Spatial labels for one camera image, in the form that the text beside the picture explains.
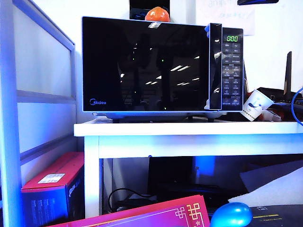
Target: black cable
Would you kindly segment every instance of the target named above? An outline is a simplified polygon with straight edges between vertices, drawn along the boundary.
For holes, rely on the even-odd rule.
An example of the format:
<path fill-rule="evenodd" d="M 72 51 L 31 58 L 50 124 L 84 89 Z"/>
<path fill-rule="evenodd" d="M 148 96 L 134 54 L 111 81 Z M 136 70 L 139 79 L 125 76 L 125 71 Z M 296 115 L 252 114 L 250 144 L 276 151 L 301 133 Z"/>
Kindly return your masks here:
<path fill-rule="evenodd" d="M 108 207 L 109 207 L 109 209 L 110 209 L 111 212 L 114 212 L 114 210 L 113 210 L 112 206 L 110 205 L 110 197 L 111 197 L 115 192 L 117 192 L 117 191 L 119 191 L 119 190 L 127 190 L 127 191 L 130 191 L 130 192 L 132 192 L 132 193 L 134 193 L 134 194 L 136 194 L 136 195 L 139 195 L 139 196 L 141 196 L 141 197 L 144 197 L 144 198 L 149 198 L 149 197 L 152 197 L 152 196 L 153 196 L 153 195 L 141 195 L 141 194 L 135 192 L 134 190 L 131 190 L 131 189 L 128 189 L 128 188 L 117 188 L 117 189 L 113 190 L 113 191 L 109 194 L 108 199 L 107 199 L 107 204 L 108 204 Z"/>

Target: box label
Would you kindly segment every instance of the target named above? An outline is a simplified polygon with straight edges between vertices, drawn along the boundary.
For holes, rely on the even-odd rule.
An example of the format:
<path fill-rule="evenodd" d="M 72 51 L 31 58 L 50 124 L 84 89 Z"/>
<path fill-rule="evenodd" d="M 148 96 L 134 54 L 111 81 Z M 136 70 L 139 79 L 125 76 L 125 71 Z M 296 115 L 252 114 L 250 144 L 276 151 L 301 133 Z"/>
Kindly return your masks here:
<path fill-rule="evenodd" d="M 57 183 L 65 174 L 48 174 L 38 183 Z"/>

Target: red box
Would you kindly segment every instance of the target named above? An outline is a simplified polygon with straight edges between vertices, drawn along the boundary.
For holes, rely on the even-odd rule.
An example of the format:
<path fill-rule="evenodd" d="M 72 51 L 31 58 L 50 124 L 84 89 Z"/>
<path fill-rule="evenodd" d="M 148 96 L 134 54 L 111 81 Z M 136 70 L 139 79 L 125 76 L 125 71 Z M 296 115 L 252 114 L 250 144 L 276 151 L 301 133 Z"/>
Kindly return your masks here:
<path fill-rule="evenodd" d="M 84 153 L 67 152 L 21 189 L 26 227 L 85 217 Z"/>

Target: microwave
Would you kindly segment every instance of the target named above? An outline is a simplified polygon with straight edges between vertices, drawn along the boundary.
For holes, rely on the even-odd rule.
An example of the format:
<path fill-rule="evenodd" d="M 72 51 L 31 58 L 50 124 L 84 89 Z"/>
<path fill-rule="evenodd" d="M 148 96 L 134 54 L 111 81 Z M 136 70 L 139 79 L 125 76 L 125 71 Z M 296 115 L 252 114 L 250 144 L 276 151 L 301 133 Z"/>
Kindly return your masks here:
<path fill-rule="evenodd" d="M 243 29 L 83 17 L 83 111 L 147 120 L 243 110 Z"/>

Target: blue mouse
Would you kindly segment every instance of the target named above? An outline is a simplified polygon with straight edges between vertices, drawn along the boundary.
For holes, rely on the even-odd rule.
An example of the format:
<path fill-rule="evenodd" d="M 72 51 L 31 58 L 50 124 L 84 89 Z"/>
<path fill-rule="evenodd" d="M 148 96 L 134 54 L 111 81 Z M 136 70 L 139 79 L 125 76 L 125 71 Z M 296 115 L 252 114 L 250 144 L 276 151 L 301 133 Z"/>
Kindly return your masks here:
<path fill-rule="evenodd" d="M 252 220 L 250 208 L 242 202 L 231 202 L 219 207 L 212 216 L 210 227 L 244 227 Z"/>

